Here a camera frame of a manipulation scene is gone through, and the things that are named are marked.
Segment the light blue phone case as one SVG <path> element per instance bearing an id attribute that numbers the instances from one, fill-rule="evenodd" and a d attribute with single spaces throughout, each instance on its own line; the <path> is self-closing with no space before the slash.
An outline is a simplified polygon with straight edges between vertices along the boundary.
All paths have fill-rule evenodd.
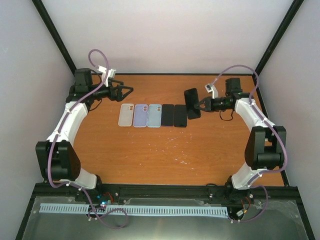
<path id="1" fill-rule="evenodd" d="M 161 126 L 162 105 L 150 104 L 148 106 L 147 127 L 159 128 Z"/>

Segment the lilac phone case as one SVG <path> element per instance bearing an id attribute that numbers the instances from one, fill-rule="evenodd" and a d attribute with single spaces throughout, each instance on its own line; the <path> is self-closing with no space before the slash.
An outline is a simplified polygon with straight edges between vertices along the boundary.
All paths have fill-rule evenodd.
<path id="1" fill-rule="evenodd" d="M 135 128 L 145 128 L 148 122 L 148 105 L 136 104 L 134 106 L 133 126 Z"/>

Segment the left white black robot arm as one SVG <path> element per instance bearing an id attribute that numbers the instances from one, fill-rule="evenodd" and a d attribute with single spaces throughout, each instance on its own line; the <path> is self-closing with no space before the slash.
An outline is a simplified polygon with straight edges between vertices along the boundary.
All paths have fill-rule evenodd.
<path id="1" fill-rule="evenodd" d="M 74 142 L 82 121 L 88 115 L 96 101 L 108 98 L 121 102 L 133 87 L 125 86 L 115 80 L 115 69 L 99 66 L 100 83 L 93 83 L 93 70 L 77 69 L 74 73 L 74 84 L 70 87 L 65 100 L 64 112 L 54 131 L 45 141 L 35 146 L 36 156 L 42 177 L 54 188 L 63 185 L 86 189 L 86 195 L 92 201 L 103 198 L 104 188 L 100 177 L 84 170 L 74 149 Z"/>

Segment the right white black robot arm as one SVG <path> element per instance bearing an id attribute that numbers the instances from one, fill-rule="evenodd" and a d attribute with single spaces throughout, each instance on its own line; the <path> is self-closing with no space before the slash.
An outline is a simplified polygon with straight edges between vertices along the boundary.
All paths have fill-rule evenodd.
<path id="1" fill-rule="evenodd" d="M 244 150 L 244 164 L 225 183 L 226 200 L 235 202 L 247 196 L 253 183 L 264 174 L 283 171 L 288 163 L 286 129 L 270 121 L 259 109 L 252 92 L 243 92 L 239 78 L 225 81 L 225 96 L 220 97 L 213 83 L 205 85 L 211 95 L 194 104 L 208 113 L 232 110 L 250 131 Z"/>

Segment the purple phone black screen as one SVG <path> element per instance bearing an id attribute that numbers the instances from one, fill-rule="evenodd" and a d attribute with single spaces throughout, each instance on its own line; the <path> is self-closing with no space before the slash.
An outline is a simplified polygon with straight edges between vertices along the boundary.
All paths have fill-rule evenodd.
<path id="1" fill-rule="evenodd" d="M 161 126 L 173 127 L 174 126 L 174 105 L 163 104 L 161 110 Z"/>

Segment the white phone case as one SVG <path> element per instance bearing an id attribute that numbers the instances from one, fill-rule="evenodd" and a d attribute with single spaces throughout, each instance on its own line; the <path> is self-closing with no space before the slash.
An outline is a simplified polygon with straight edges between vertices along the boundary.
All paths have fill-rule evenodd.
<path id="1" fill-rule="evenodd" d="M 130 127 L 134 115 L 134 105 L 132 103 L 123 103 L 120 107 L 118 126 Z"/>

